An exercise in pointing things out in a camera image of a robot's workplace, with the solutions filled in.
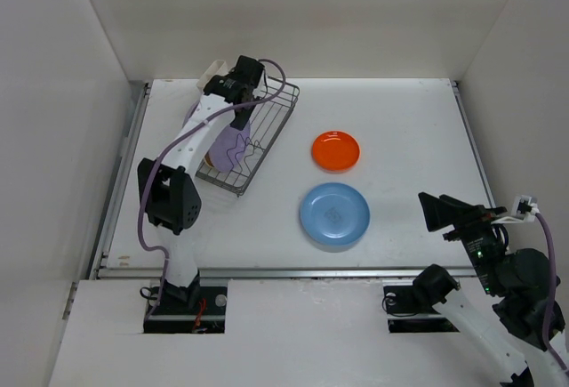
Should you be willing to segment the orange plate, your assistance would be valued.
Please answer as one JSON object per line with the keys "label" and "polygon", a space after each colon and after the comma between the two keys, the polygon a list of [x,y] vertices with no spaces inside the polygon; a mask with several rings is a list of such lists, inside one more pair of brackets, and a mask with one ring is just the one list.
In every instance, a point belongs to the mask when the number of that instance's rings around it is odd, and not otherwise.
{"label": "orange plate", "polygon": [[311,146],[311,156],[315,163],[331,172],[349,170],[359,161],[360,155],[357,140],[343,131],[320,133]]}

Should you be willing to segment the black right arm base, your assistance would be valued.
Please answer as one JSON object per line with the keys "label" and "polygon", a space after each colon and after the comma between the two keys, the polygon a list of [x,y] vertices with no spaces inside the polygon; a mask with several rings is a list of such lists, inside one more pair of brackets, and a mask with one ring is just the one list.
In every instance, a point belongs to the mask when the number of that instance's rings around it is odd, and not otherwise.
{"label": "black right arm base", "polygon": [[414,294],[412,285],[383,286],[381,307],[387,316],[391,334],[457,333],[447,318],[423,305]]}

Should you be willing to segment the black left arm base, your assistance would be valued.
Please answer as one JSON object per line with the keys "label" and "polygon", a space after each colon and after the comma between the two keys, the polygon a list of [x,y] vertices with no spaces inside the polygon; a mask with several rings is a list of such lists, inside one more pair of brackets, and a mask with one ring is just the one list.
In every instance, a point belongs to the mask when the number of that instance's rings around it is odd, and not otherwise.
{"label": "black left arm base", "polygon": [[144,286],[140,290],[142,298],[147,300],[144,334],[224,334],[226,310],[228,304],[228,285],[204,285],[195,282],[188,293],[186,302],[173,294],[167,286],[161,301],[153,310],[158,296],[159,286]]}

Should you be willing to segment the purple plate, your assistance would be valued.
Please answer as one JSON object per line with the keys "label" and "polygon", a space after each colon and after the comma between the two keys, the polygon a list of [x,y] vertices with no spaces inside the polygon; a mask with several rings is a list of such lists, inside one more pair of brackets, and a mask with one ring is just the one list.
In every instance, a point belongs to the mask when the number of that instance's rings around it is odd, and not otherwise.
{"label": "purple plate", "polygon": [[196,111],[196,109],[199,107],[199,101],[196,101],[192,104],[192,106],[189,108],[188,112],[186,113],[182,126],[185,126],[185,124],[189,121],[189,119],[193,116],[194,112]]}
{"label": "purple plate", "polygon": [[250,142],[251,124],[238,130],[228,125],[209,149],[209,157],[219,172],[230,172],[237,168]]}

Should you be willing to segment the blue plate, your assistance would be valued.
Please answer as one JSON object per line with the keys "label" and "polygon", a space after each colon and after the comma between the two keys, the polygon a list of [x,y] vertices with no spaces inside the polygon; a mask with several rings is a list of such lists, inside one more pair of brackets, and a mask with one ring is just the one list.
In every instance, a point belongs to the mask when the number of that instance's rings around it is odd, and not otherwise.
{"label": "blue plate", "polygon": [[310,238],[331,247],[355,244],[371,221],[364,196],[341,182],[321,183],[311,189],[301,202],[299,216]]}

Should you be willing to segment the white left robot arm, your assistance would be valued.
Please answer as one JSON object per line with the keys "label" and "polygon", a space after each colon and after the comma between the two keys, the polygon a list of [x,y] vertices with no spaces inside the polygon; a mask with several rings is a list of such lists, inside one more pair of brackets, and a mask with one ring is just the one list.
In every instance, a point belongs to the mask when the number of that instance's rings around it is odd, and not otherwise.
{"label": "white left robot arm", "polygon": [[252,113],[278,96],[255,94],[266,64],[266,59],[241,55],[227,73],[212,74],[173,141],[156,158],[145,157],[137,166],[137,239],[144,251],[164,257],[157,289],[140,293],[149,305],[148,315],[164,301],[182,313],[198,305],[199,270],[189,247],[180,244],[178,237],[200,214],[202,200],[195,178],[211,149],[220,142],[222,159],[234,165],[230,152],[246,148]]}

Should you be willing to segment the beige plate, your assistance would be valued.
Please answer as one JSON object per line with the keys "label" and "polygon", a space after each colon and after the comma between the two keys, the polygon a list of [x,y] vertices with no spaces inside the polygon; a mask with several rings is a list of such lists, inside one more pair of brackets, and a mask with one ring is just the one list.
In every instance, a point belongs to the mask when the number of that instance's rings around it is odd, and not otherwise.
{"label": "beige plate", "polygon": [[213,166],[213,164],[212,164],[212,161],[211,161],[211,159],[210,159],[210,157],[209,157],[209,152],[204,155],[204,162],[205,162],[210,168],[214,168],[214,166]]}

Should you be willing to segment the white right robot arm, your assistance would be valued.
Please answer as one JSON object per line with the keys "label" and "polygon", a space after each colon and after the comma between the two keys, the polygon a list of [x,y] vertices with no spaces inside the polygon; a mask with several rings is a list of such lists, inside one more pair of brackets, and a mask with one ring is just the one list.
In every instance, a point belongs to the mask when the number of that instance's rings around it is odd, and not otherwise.
{"label": "white right robot arm", "polygon": [[[435,310],[490,358],[508,386],[566,386],[565,319],[556,301],[560,284],[549,225],[537,201],[520,196],[511,210],[471,205],[447,195],[419,195],[428,231],[449,229],[446,241],[462,243],[484,292],[499,298],[493,311],[516,342],[510,344],[468,302],[457,280],[432,264],[413,280],[413,303]],[[537,221],[548,251],[508,250],[506,225]]]}

